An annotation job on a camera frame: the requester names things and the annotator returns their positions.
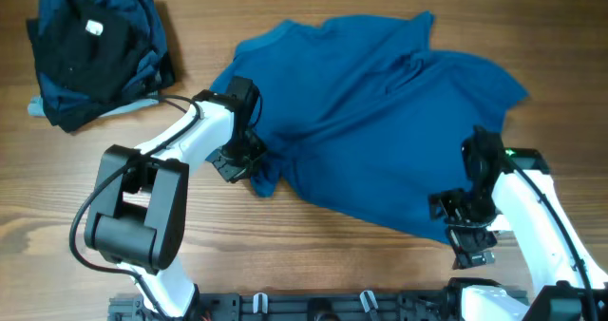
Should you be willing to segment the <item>blue t-shirt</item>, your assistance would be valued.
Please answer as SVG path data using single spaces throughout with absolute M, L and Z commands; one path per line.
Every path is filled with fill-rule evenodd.
M 252 121 L 267 151 L 254 191 L 268 198 L 285 180 L 309 203 L 445 242 L 428 197 L 469 188 L 463 141 L 478 125 L 500 131 L 527 93 L 484 58 L 432 49 L 433 22 L 287 20 L 240 43 L 211 88 L 238 76 L 260 91 Z

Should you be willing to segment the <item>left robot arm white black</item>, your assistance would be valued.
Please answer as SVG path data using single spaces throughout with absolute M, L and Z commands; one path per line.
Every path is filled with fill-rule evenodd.
M 265 146 L 253 127 L 262 99 L 256 86 L 225 94 L 203 90 L 184 116 L 136 148 L 113 145 L 103 154 L 95 188 L 69 233 L 72 254 L 80 223 L 85 245 L 98 251 L 104 272 L 128 275 L 140 293 L 113 298 L 111 320 L 201 320 L 200 291 L 181 266 L 189 177 L 210 161 L 231 183 L 250 178 Z

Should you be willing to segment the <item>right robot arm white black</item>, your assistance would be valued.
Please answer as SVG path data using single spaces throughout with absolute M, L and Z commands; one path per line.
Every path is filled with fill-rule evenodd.
M 604 320 L 607 273 L 580 240 L 557 197 L 554 181 L 534 149 L 466 149 L 470 190 L 428 198 L 430 216 L 446 225 L 454 266 L 490 263 L 500 232 L 516 238 L 530 273 L 530 304 L 480 279 L 452 282 L 446 312 L 460 320 Z

